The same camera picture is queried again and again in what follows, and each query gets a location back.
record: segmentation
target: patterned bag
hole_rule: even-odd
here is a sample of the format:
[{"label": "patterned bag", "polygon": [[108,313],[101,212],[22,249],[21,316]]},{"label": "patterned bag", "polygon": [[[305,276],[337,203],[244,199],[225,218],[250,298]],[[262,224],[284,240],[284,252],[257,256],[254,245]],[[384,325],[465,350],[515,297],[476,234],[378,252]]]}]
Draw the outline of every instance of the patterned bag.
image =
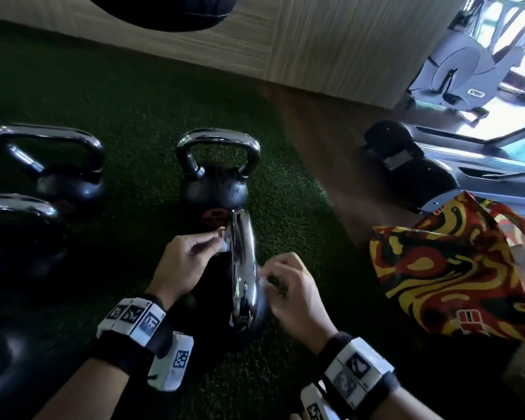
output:
[{"label": "patterned bag", "polygon": [[413,228],[374,227],[388,298],[428,332],[525,339],[525,220],[463,192]]}]

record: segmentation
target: artificial turf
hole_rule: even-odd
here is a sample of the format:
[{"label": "artificial turf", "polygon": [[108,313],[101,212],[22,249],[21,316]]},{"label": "artificial turf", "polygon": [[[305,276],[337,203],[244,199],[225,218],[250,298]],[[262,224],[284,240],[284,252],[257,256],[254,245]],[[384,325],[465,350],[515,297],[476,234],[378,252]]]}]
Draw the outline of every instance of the artificial turf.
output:
[{"label": "artificial turf", "polygon": [[[180,135],[197,127],[238,130],[260,141],[262,159],[248,182],[259,261],[297,252],[338,327],[369,340],[411,388],[413,379],[421,380],[415,329],[387,303],[365,249],[348,239],[256,83],[0,23],[0,125],[12,122],[77,127],[97,136],[107,153],[104,209],[70,224],[78,244],[74,274],[50,283],[50,298],[35,300],[33,293],[7,283],[0,289],[0,315],[15,319],[34,339],[35,357],[50,360],[44,361],[48,370],[28,380],[35,398],[20,404],[17,418],[30,416],[46,399],[40,389],[51,371],[73,371],[53,355],[85,354],[106,312],[120,298],[139,295],[165,245],[190,232],[177,204],[182,173],[174,150]],[[56,143],[20,144],[45,163],[82,154]],[[210,147],[198,156],[238,163],[243,154]],[[35,194],[1,152],[0,191]],[[314,366],[312,356],[274,322],[260,341],[227,355],[176,394],[133,384],[115,417],[286,418]]]}]

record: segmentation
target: wooden wall panel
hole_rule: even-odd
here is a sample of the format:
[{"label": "wooden wall panel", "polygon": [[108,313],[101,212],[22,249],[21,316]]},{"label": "wooden wall panel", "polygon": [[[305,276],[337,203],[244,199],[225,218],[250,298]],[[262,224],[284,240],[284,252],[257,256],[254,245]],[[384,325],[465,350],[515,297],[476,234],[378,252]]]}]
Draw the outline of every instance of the wooden wall panel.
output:
[{"label": "wooden wall panel", "polygon": [[239,0],[223,23],[169,34],[118,20],[89,0],[0,0],[0,19],[262,78],[280,0]]},{"label": "wooden wall panel", "polygon": [[392,108],[466,0],[281,0],[264,77]]}]

